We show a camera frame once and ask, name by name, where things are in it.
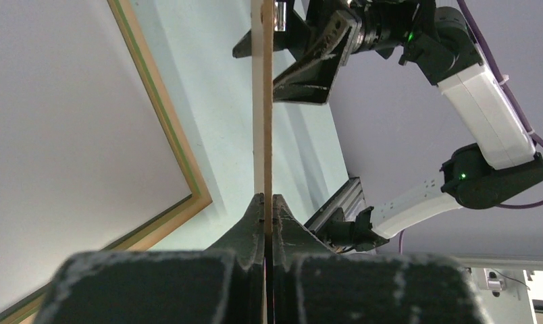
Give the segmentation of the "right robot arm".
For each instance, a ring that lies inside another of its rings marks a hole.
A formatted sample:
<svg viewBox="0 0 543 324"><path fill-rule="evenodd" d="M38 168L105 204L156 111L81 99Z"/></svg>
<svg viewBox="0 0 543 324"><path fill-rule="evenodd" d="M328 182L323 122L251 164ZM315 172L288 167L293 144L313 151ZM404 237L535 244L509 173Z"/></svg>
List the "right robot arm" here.
<svg viewBox="0 0 543 324"><path fill-rule="evenodd" d="M294 62L277 103L329 105L369 206L311 224L322 241L369 251L435 215L509 208L543 182L524 122L464 3L274 1L273 49Z"/></svg>

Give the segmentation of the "aluminium frame rails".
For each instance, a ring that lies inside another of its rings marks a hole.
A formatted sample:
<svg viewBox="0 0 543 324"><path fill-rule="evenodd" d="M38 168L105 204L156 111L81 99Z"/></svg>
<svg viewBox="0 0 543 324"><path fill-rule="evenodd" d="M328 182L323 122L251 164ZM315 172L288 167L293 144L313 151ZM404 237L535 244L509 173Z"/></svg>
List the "aluminium frame rails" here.
<svg viewBox="0 0 543 324"><path fill-rule="evenodd" d="M359 178L348 180L305 226L317 233L367 208ZM453 254L470 273L495 323L543 323L543 256Z"/></svg>

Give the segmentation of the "brown backing board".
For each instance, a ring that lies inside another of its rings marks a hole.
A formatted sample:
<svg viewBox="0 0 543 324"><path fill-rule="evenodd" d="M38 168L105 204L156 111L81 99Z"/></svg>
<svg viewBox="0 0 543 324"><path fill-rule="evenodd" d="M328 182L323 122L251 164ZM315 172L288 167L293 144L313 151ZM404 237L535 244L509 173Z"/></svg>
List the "brown backing board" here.
<svg viewBox="0 0 543 324"><path fill-rule="evenodd" d="M274 2L251 1L254 193L263 199L264 323L274 322L273 293L273 36Z"/></svg>

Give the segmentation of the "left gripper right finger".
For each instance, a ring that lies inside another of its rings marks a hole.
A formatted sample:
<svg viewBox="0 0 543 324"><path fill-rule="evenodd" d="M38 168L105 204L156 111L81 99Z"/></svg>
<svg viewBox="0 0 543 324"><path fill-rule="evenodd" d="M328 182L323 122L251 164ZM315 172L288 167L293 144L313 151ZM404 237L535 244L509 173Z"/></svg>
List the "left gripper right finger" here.
<svg viewBox="0 0 543 324"><path fill-rule="evenodd" d="M468 272L432 254L336 254L274 204L276 323L487 323Z"/></svg>

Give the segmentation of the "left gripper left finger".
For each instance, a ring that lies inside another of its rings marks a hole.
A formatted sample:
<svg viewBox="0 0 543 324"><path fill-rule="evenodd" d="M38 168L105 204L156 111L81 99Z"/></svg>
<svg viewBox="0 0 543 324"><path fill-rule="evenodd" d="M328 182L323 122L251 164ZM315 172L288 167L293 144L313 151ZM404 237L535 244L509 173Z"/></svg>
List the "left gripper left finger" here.
<svg viewBox="0 0 543 324"><path fill-rule="evenodd" d="M92 251L55 273L36 323L261 323L264 197L205 250Z"/></svg>

